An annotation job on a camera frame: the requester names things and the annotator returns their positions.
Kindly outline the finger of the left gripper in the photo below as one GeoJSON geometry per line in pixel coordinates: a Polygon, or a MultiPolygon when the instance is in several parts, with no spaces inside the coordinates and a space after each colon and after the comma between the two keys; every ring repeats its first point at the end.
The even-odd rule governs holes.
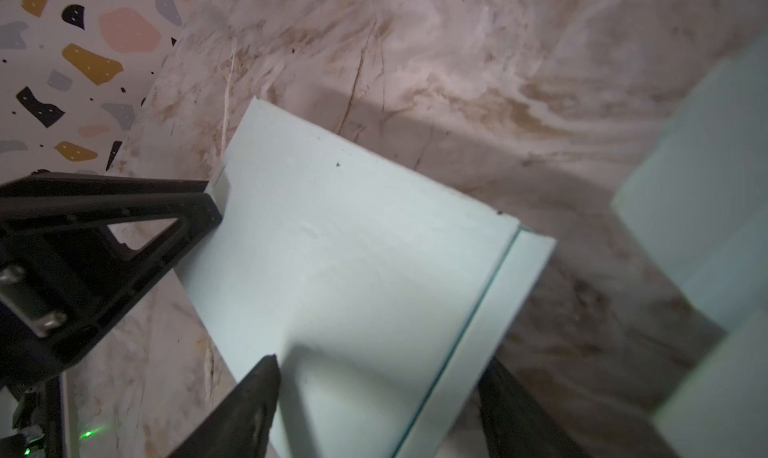
{"type": "Polygon", "coordinates": [[[1,383],[77,364],[222,220],[199,180],[45,172],[1,188],[1,383]]]}

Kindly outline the mint paper box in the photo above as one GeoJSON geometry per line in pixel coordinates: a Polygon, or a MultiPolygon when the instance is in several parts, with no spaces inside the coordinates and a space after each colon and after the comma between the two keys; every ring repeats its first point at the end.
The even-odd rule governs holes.
{"type": "Polygon", "coordinates": [[[257,98],[208,192],[176,273],[237,380],[277,358],[282,457],[433,456],[555,246],[257,98]]]}

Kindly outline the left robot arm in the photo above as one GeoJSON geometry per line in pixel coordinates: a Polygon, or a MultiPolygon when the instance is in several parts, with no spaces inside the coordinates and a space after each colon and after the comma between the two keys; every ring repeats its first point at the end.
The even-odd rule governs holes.
{"type": "Polygon", "coordinates": [[[47,170],[2,185],[3,456],[64,455],[62,374],[220,224],[206,187],[47,170]]]}

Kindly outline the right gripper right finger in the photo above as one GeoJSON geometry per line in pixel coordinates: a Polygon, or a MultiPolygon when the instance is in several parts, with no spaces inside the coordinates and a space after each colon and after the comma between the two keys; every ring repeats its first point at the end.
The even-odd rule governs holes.
{"type": "Polygon", "coordinates": [[[589,458],[497,358],[478,382],[480,416],[493,458],[589,458]]]}

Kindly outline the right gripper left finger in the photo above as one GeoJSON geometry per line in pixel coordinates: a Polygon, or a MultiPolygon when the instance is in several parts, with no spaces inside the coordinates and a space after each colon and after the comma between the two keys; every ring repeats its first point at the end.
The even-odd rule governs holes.
{"type": "Polygon", "coordinates": [[[265,457],[280,384],[277,357],[264,356],[170,457],[265,457]]]}

